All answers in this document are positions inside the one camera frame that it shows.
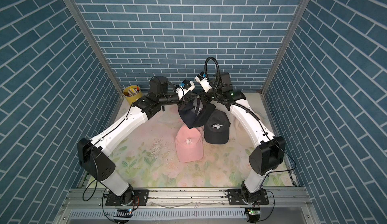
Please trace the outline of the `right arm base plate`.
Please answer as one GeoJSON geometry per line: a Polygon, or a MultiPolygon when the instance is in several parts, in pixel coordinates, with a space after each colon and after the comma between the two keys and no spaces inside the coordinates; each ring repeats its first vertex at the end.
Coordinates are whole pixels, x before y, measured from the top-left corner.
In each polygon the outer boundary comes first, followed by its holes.
{"type": "Polygon", "coordinates": [[[224,191],[229,205],[268,205],[269,199],[266,189],[255,193],[248,192],[245,188],[228,189],[224,191]]]}

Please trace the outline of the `black cap with mesh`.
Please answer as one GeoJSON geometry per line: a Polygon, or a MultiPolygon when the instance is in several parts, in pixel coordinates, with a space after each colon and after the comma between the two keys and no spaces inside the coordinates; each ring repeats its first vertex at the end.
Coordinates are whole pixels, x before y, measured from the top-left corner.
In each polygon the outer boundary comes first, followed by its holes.
{"type": "Polygon", "coordinates": [[[215,109],[204,125],[204,139],[209,144],[222,145],[229,141],[230,121],[227,114],[215,109]]]}

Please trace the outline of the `black baseball cap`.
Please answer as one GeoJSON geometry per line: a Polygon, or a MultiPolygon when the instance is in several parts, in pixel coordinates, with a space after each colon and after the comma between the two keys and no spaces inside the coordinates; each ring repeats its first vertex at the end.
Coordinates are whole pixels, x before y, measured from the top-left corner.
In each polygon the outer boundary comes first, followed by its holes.
{"type": "Polygon", "coordinates": [[[178,109],[178,113],[184,124],[191,129],[204,126],[215,109],[214,104],[203,104],[197,98],[183,104],[178,109]]]}

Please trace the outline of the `beige baseball cap with text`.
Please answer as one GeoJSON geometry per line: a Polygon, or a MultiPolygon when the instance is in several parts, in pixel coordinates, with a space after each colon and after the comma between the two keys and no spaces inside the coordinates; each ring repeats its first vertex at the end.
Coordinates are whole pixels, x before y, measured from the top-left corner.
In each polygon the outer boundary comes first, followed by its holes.
{"type": "Polygon", "coordinates": [[[240,123],[240,121],[238,120],[238,118],[235,116],[232,116],[232,117],[233,117],[233,125],[234,125],[236,132],[243,131],[244,128],[243,128],[242,124],[240,123]]]}

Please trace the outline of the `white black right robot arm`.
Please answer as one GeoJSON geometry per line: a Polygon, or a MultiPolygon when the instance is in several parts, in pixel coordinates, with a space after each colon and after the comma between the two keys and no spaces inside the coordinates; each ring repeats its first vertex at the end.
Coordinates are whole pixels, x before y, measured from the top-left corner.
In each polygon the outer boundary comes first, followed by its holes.
{"type": "Polygon", "coordinates": [[[196,81],[202,86],[204,99],[214,100],[230,111],[248,133],[254,151],[249,155],[251,171],[242,182],[240,197],[246,204],[258,202],[266,177],[276,171],[283,162],[286,141],[262,123],[240,90],[234,90],[229,78],[221,76],[219,64],[214,57],[208,57],[204,73],[196,81]]]}

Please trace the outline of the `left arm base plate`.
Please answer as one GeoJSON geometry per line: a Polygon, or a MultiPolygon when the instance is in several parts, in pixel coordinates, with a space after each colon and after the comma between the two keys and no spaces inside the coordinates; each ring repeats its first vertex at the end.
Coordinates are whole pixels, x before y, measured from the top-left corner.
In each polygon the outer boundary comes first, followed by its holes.
{"type": "Polygon", "coordinates": [[[106,197],[106,206],[146,206],[149,190],[148,189],[129,189],[121,196],[115,195],[109,191],[104,195],[106,197]]]}

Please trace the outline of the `pink baseball cap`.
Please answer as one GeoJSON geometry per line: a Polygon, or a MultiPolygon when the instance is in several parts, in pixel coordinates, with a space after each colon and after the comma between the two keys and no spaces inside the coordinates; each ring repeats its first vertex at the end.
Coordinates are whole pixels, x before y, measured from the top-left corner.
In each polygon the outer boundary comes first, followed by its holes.
{"type": "Polygon", "coordinates": [[[176,137],[175,148],[180,162],[201,160],[204,156],[203,135],[198,128],[183,125],[176,137]]]}

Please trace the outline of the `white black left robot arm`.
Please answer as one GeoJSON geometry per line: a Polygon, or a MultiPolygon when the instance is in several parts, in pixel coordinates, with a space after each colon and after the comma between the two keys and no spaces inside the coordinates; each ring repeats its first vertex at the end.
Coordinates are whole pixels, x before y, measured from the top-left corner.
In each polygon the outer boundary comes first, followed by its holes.
{"type": "Polygon", "coordinates": [[[82,138],[77,144],[80,166],[115,196],[130,197],[131,185],[117,172],[109,158],[118,145],[139,126],[168,105],[181,106],[196,97],[192,81],[174,85],[164,76],[152,77],[148,94],[131,104],[127,113],[103,132],[91,139],[82,138]]]}

